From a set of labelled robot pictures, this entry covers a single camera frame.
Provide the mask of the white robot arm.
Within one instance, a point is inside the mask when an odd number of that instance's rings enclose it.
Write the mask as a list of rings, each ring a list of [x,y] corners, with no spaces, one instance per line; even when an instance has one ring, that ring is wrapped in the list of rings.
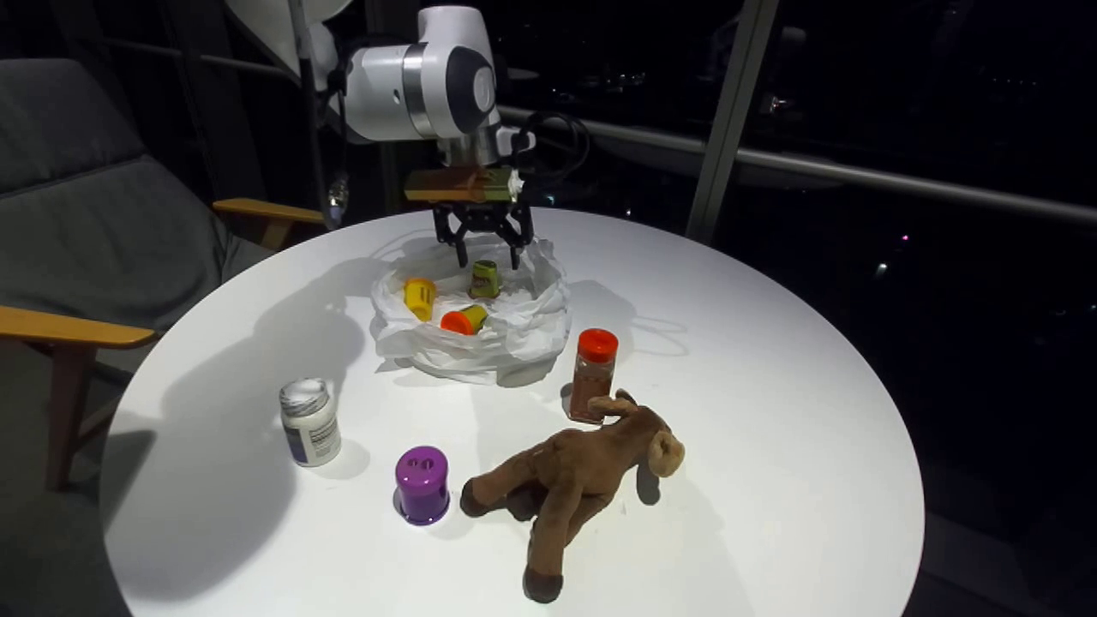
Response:
[[[470,3],[427,3],[398,45],[358,45],[337,20],[358,0],[221,0],[293,80],[313,130],[348,143],[430,140],[444,167],[493,167],[531,151],[497,109],[487,20]]]

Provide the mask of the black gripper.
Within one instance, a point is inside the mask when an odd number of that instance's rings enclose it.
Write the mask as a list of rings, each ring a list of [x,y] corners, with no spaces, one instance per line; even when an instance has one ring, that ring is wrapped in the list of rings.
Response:
[[[467,237],[493,232],[508,244],[510,271],[519,268],[525,247],[533,239],[531,210],[525,201],[435,205],[435,239],[452,247],[454,263],[470,263]]]

